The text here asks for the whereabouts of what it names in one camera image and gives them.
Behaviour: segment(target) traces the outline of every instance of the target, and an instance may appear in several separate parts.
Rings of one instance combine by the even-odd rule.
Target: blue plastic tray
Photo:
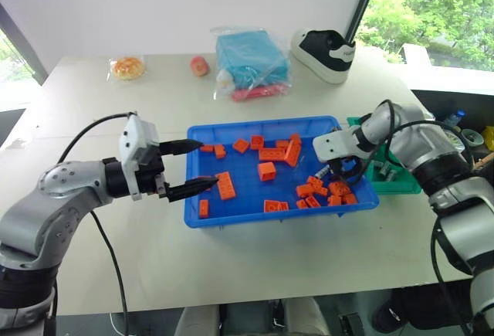
[[[317,209],[296,207],[295,202],[299,199],[295,192],[296,186],[305,184],[309,175],[314,175],[324,166],[317,160],[312,139],[327,133],[333,127],[339,127],[338,121],[334,117],[323,116],[202,125],[189,128],[188,138],[202,141],[205,144],[223,144],[226,157],[217,159],[214,153],[199,150],[189,153],[187,155],[187,179],[229,171],[237,197],[222,201],[219,198],[218,187],[214,186],[209,192],[202,192],[200,195],[186,199],[185,223],[191,228],[198,228],[325,213],[337,213],[341,216],[346,212],[374,209],[379,204],[379,199],[372,185],[365,178],[352,187],[358,201],[355,205],[327,206],[326,198],[314,195],[322,207]],[[285,162],[275,162],[276,178],[269,182],[259,180],[258,151],[248,149],[244,154],[240,154],[232,148],[232,144],[239,138],[249,141],[251,135],[262,135],[265,138],[265,147],[274,147],[276,140],[289,139],[293,133],[298,133],[302,138],[299,163],[295,168],[291,168]],[[207,219],[199,219],[200,199],[209,201],[210,217]],[[265,199],[287,201],[290,210],[263,212]]]

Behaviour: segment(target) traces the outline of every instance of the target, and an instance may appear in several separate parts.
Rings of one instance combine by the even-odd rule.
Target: person's leg
[[[219,336],[218,305],[186,307],[180,316],[174,336]]]
[[[296,297],[283,301],[288,332],[330,335],[324,316],[313,297]]]

